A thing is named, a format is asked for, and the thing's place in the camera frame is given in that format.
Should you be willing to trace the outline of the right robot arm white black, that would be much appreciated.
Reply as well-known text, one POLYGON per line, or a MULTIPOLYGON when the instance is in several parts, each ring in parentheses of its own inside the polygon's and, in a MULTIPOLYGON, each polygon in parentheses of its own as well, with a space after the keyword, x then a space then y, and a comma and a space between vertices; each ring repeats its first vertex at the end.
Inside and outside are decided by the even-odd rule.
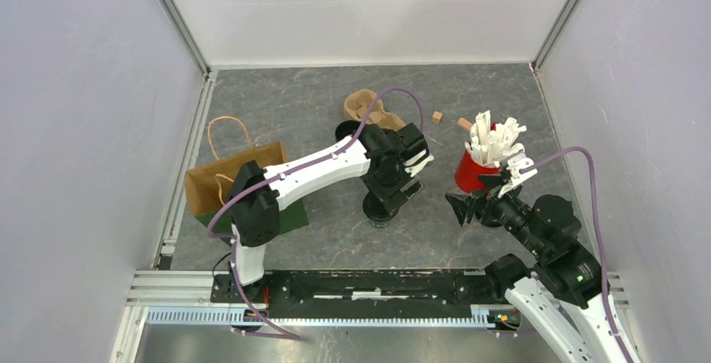
POLYGON ((507 254, 485 267, 484 290, 513 305, 564 362, 638 362, 622 326, 602 264, 577 239, 582 227, 570 201, 552 194, 534 205, 516 194, 447 193, 457 221, 503 228, 535 258, 507 254))

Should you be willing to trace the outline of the black cup lid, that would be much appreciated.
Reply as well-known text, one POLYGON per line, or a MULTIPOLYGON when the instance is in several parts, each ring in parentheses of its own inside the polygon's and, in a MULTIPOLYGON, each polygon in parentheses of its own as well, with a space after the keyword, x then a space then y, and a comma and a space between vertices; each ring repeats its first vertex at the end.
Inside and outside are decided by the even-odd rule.
POLYGON ((364 210, 398 210, 399 212, 399 209, 389 210, 372 192, 368 192, 363 199, 362 209, 363 212, 364 210))

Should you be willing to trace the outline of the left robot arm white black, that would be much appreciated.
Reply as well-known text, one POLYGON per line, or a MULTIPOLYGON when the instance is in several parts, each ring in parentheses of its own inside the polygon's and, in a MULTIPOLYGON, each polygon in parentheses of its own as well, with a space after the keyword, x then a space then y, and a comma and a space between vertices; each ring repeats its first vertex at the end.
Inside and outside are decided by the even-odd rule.
POLYGON ((281 213, 293 203, 358 178, 367 188, 365 216, 383 227, 423 189, 417 175, 433 162, 433 155, 416 125, 393 131, 342 122, 336 139, 336 144, 292 162, 261 167, 252 160, 238 171, 226 205, 234 246, 231 291, 241 301, 253 302, 262 295, 266 245, 279 236, 281 213))

